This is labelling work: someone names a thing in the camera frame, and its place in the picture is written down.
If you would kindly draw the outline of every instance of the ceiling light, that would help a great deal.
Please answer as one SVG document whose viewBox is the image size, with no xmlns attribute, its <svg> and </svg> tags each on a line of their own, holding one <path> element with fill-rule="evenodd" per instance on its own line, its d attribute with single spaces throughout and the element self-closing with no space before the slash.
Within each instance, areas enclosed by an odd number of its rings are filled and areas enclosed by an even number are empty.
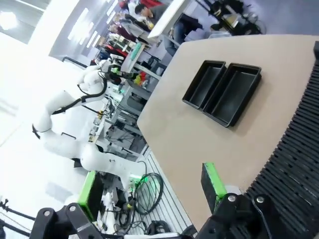
<svg viewBox="0 0 319 239">
<path fill-rule="evenodd" d="M 92 44 L 92 42 L 93 42 L 93 40 L 94 40 L 96 34 L 98 34 L 97 31 L 95 31 L 95 32 L 93 33 L 93 35 L 91 36 L 91 39 L 89 40 L 88 44 L 86 45 L 86 48 L 89 48 L 89 47 L 91 46 L 91 44 Z"/>
<path fill-rule="evenodd" d="M 95 47 L 95 46 L 96 46 L 96 44 L 97 44 L 98 41 L 100 40 L 100 37 L 101 37 L 100 35 L 98 35 L 98 36 L 96 37 L 96 39 L 95 39 L 95 41 L 94 41 L 92 47 Z"/>
<path fill-rule="evenodd" d="M 82 38 L 81 38 L 81 40 L 80 40 L 80 45 L 82 45 L 83 42 L 84 42 L 84 40 L 85 40 L 85 38 L 87 38 L 87 37 L 89 36 L 90 31 L 92 30 L 92 27 L 93 27 L 93 26 L 94 26 L 94 23 L 92 23 L 92 22 L 88 25 L 86 31 L 85 31 L 84 34 L 82 35 Z"/>
<path fill-rule="evenodd" d="M 111 12 L 114 10 L 116 4 L 118 4 L 119 0 L 114 0 L 114 3 L 112 4 L 112 6 L 108 9 L 108 11 L 106 12 L 106 15 L 109 16 L 111 14 Z"/>
<path fill-rule="evenodd" d="M 109 24 L 111 22 L 111 20 L 113 19 L 114 15 L 115 15 L 115 11 L 113 11 L 112 14 L 109 16 L 109 18 L 106 21 L 106 24 Z"/>
<path fill-rule="evenodd" d="M 89 10 L 87 8 L 84 8 L 83 12 L 81 13 L 81 15 L 79 16 L 79 18 L 77 19 L 76 23 L 74 24 L 68 39 L 71 40 L 73 38 L 73 36 L 81 30 L 81 23 L 84 20 L 85 16 L 88 14 Z"/>
<path fill-rule="evenodd" d="M 0 26 L 3 30 L 9 30 L 18 25 L 13 12 L 0 12 Z"/>
</svg>

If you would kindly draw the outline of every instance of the black tray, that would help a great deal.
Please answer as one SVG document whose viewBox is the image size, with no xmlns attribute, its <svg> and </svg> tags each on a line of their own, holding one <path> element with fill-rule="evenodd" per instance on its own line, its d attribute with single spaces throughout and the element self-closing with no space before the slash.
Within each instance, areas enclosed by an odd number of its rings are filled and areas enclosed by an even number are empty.
<svg viewBox="0 0 319 239">
<path fill-rule="evenodd" d="M 182 100 L 196 109 L 203 109 L 225 70 L 224 61 L 204 61 Z"/>
<path fill-rule="evenodd" d="M 224 127 L 234 126 L 261 79 L 261 68 L 231 63 L 203 113 Z"/>
</svg>

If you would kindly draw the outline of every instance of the yellow object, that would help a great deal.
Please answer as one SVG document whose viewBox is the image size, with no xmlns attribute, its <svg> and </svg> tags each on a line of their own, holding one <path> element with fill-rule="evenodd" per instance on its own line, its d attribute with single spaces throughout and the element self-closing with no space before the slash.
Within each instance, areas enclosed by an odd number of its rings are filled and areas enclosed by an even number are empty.
<svg viewBox="0 0 319 239">
<path fill-rule="evenodd" d="M 102 119 L 102 115 L 98 114 L 98 119 Z"/>
<path fill-rule="evenodd" d="M 139 85 L 139 86 L 142 84 L 142 79 L 141 79 L 140 75 L 136 76 L 134 83 Z"/>
<path fill-rule="evenodd" d="M 154 24 L 149 22 L 149 29 L 152 30 L 154 28 Z"/>
</svg>

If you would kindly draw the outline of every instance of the beige tabletop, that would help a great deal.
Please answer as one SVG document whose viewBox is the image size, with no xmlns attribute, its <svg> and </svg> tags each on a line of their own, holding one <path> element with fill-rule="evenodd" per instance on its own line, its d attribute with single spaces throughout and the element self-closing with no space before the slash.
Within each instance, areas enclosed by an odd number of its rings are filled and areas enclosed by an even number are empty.
<svg viewBox="0 0 319 239">
<path fill-rule="evenodd" d="M 266 163 L 303 95 L 319 36 L 255 35 L 184 43 L 138 120 L 191 221 L 210 216 L 200 184 L 203 162 L 214 162 L 225 184 L 245 191 Z M 262 67 L 262 80 L 234 128 L 224 128 L 182 102 L 204 60 Z"/>
</svg>

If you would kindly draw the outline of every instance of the black hair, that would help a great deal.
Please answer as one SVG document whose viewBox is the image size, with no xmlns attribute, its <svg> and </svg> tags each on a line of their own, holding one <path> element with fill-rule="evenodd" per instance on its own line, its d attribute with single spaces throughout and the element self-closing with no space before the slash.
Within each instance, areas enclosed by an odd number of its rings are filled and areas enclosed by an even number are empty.
<svg viewBox="0 0 319 239">
<path fill-rule="evenodd" d="M 144 5 L 144 4 L 139 4 L 139 5 L 137 5 L 136 7 L 135 7 L 135 13 L 136 14 L 140 14 L 141 13 L 141 11 L 145 8 L 145 7 L 147 7 L 146 5 Z"/>
</svg>

